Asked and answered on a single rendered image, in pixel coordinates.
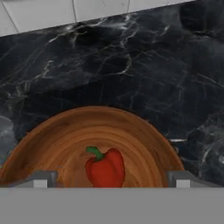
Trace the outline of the brown wooden bowl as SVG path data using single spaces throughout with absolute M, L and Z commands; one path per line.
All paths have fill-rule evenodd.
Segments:
M 90 187 L 85 163 L 88 146 L 118 149 L 125 163 L 125 187 L 167 187 L 167 172 L 184 166 L 170 142 L 130 112 L 103 106 L 57 114 L 30 131 L 0 168 L 0 186 L 36 171 L 56 171 L 64 187 Z

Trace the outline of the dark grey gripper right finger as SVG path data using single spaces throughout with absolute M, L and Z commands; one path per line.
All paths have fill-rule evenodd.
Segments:
M 167 178 L 168 186 L 173 188 L 220 188 L 219 185 L 196 178 L 189 171 L 168 171 Z

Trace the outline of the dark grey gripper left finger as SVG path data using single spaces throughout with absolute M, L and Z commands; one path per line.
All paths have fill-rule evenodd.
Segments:
M 56 171 L 35 171 L 27 178 L 9 184 L 9 187 L 52 188 L 56 186 L 57 177 Z

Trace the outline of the red bell pepper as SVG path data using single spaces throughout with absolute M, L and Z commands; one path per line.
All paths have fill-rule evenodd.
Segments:
M 122 187 L 125 179 L 123 156 L 117 149 L 105 153 L 97 147 L 88 146 L 86 152 L 92 153 L 86 162 L 86 173 L 93 187 Z

